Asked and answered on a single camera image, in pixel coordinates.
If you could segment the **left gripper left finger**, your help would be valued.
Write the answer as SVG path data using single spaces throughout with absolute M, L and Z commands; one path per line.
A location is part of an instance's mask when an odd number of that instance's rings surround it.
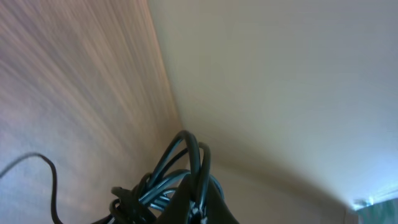
M 198 180 L 192 174 L 183 178 L 155 224 L 199 224 Z

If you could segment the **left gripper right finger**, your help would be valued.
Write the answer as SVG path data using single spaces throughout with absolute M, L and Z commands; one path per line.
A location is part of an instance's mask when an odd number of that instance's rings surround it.
M 239 224 L 224 201 L 221 185 L 214 179 L 207 179 L 201 185 L 203 224 Z

